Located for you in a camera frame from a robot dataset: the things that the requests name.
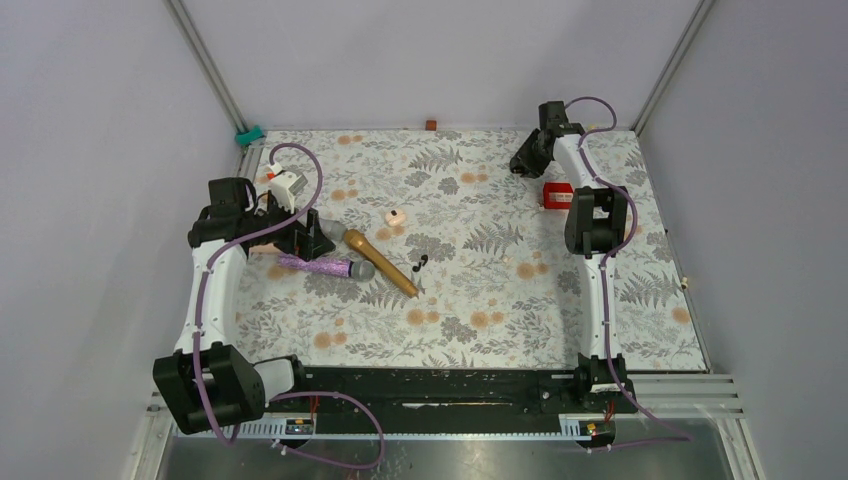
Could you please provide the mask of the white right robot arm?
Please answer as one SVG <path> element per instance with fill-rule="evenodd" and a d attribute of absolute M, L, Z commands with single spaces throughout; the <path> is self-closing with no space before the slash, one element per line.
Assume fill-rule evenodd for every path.
<path fill-rule="evenodd" d="M 509 161 L 509 170 L 537 179 L 552 163 L 572 188 L 564 227 L 566 250 L 577 260 L 582 299 L 583 338 L 571 390 L 583 410 L 597 412 L 620 390 L 626 367 L 615 332 L 615 256 L 626 240 L 628 194 L 600 176 L 587 150 L 589 132 L 567 117 L 568 104 L 538 107 L 539 126 Z"/>

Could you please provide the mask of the cream earbud charging case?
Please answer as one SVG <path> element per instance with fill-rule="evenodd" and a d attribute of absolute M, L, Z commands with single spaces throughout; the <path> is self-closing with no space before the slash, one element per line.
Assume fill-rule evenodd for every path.
<path fill-rule="evenodd" d="M 385 214 L 385 222 L 390 227 L 403 225 L 407 221 L 407 214 L 402 209 L 392 209 Z"/>

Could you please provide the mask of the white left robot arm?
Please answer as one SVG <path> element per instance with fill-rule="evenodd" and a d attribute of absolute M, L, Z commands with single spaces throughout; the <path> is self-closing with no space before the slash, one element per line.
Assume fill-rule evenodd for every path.
<path fill-rule="evenodd" d="M 212 432 L 257 420 L 274 399 L 296 411 L 309 401 L 310 385 L 293 354 L 252 363 L 236 348 L 235 296 L 251 248 L 273 245 L 304 260 L 333 250 L 317 211 L 295 207 L 304 175 L 272 176 L 259 197 L 242 177 L 212 180 L 210 203 L 187 238 L 193 261 L 191 297 L 183 330 L 171 355 L 155 360 L 153 379 L 179 430 Z"/>

